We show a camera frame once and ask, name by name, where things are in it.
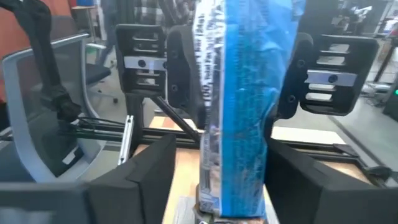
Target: blue plastic bag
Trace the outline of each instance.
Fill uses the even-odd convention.
[[[304,0],[212,0],[193,25],[207,123],[200,210],[265,217],[263,129],[282,89]]]

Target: floor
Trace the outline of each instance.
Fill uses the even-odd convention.
[[[109,59],[113,58],[116,58],[114,54],[110,55],[106,65],[109,66]],[[374,63],[374,66],[372,67],[368,76],[368,80],[372,80],[376,75],[379,65],[380,63],[377,61]],[[391,82],[393,79],[395,79],[395,70],[395,66],[389,66],[386,69],[386,73],[382,76],[382,81]],[[101,89],[103,93],[111,94],[119,100],[118,103],[113,103],[112,99],[110,98],[91,96],[91,103],[99,116],[105,119],[124,122],[127,115],[125,107],[126,101],[119,86],[116,68],[112,69],[111,76],[106,78],[103,83],[99,83],[97,86],[93,87],[94,91],[99,89]],[[398,123],[388,121],[388,119],[380,116],[379,111],[374,110],[374,108],[366,107],[367,106],[363,105],[362,101],[359,100],[355,110],[349,116],[340,118],[330,118],[326,115],[310,114],[299,108],[293,118],[288,120],[279,120],[275,125],[291,128],[334,131],[345,141],[345,143],[353,147],[353,149],[361,156],[363,161],[368,166],[376,166],[378,159],[383,161],[388,166],[394,168],[394,170],[398,170],[398,166],[395,165],[395,161],[398,161],[398,151],[394,150],[394,146],[397,145],[395,142],[397,141],[393,137],[393,134],[397,130],[396,127],[398,127]],[[156,105],[150,99],[146,99],[144,106],[145,126],[148,126],[152,121],[152,118],[155,115],[155,109]],[[353,135],[352,133],[354,133],[356,136],[355,140],[360,140],[359,144],[357,144],[357,141],[353,141],[350,138]],[[369,151],[377,156],[376,161],[374,158],[369,157],[368,154],[364,152],[364,150],[360,147],[362,145],[361,143],[366,145],[369,148]],[[118,147],[118,144],[111,144],[108,147]],[[109,169],[112,169],[116,166],[117,159],[117,152],[103,151],[99,155],[99,159],[95,162],[95,164],[98,164],[99,166],[96,166],[95,164],[92,166],[93,168],[98,167],[98,169],[90,169],[85,174],[85,178],[93,179],[101,174],[104,174]],[[391,186],[397,185],[393,181],[389,182],[388,184]]]

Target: blue package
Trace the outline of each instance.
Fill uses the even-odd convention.
[[[197,5],[193,39],[207,109],[200,210],[265,217],[264,123],[282,89],[305,0]]]

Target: metal bracket slot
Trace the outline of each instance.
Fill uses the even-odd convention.
[[[126,56],[124,57],[124,66],[166,72],[166,58]]]
[[[133,128],[134,128],[134,117],[133,115],[127,115],[126,124],[124,125],[122,144],[120,147],[118,166],[125,163],[129,159]]]
[[[354,86],[356,74],[348,72],[333,72],[327,70],[308,70],[305,83],[316,83],[335,86]]]

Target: plaid shirt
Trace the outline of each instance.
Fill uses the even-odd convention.
[[[168,10],[172,23],[175,25],[189,24],[193,20],[194,0],[160,0]],[[158,0],[136,0],[134,9],[136,23],[145,25],[160,25],[167,30],[165,16]]]

